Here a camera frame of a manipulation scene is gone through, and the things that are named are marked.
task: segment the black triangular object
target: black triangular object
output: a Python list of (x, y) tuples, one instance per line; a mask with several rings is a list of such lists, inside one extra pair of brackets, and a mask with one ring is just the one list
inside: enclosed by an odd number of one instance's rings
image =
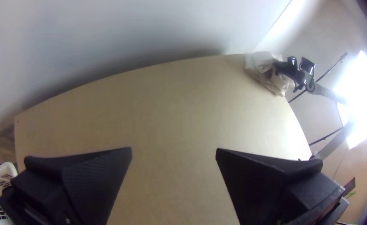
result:
[(217, 149), (216, 160), (240, 224), (269, 224), (283, 188), (318, 174), (321, 160), (293, 161)]
[(132, 159), (128, 147), (58, 158), (26, 157), (26, 171), (0, 200), (15, 224), (32, 224), (35, 212), (51, 224), (106, 225)]

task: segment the wooden tabletop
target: wooden tabletop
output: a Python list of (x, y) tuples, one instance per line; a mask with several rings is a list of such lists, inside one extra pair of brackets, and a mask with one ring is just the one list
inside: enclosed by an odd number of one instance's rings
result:
[(20, 171), (27, 155), (132, 147), (108, 221), (123, 225), (239, 224), (218, 147), (311, 155), (285, 98), (244, 72), (243, 55), (164, 63), (73, 89), (19, 114), (15, 145)]

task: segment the black cable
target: black cable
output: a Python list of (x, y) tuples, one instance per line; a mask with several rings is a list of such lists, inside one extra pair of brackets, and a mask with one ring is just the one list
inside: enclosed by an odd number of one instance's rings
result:
[(339, 132), (341, 129), (343, 129), (343, 127), (339, 128), (339, 129), (337, 129), (337, 130), (335, 130), (334, 132), (332, 132), (332, 133), (330, 133), (330, 134), (326, 135), (325, 137), (323, 137), (323, 138), (321, 138), (321, 139), (319, 139), (319, 140), (314, 141), (313, 143), (309, 144), (308, 146), (311, 146), (311, 145), (316, 144), (316, 143), (318, 143), (318, 142), (320, 142), (320, 141), (322, 141), (322, 140), (327, 139), (328, 137), (330, 137), (330, 136), (334, 135), (335, 133)]
[[(339, 63), (342, 63), (343, 60), (345, 60), (345, 58), (348, 56), (349, 54), (347, 52), (345, 52), (339, 59), (339, 61), (337, 61), (330, 69), (328, 69), (320, 78), (317, 79), (316, 82), (320, 81), (326, 74), (330, 73), (331, 70), (333, 70), (333, 68), (335, 68)], [(300, 95), (304, 94), (306, 92), (307, 88), (302, 91), (300, 94), (296, 95), (294, 98), (292, 98), (290, 101), (289, 101), (289, 104), (296, 100), (296, 98), (300, 97)]]
[(336, 224), (340, 224), (340, 225), (350, 225), (348, 223), (343, 223), (343, 222), (336, 222)]

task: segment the white cloth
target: white cloth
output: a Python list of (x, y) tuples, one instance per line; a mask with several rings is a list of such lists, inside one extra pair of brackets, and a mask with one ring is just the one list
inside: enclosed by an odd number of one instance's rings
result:
[(272, 93), (284, 96), (289, 86), (294, 87), (295, 83), (284, 74), (275, 74), (276, 69), (273, 63), (277, 60), (279, 59), (269, 52), (248, 54), (246, 55), (245, 71)]

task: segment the bright window light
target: bright window light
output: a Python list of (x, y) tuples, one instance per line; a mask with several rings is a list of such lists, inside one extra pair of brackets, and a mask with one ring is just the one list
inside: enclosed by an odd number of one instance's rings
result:
[(337, 104), (343, 125), (349, 118), (354, 120), (353, 132), (347, 137), (352, 149), (367, 139), (367, 56), (363, 51), (345, 70), (335, 92), (347, 100), (347, 105)]

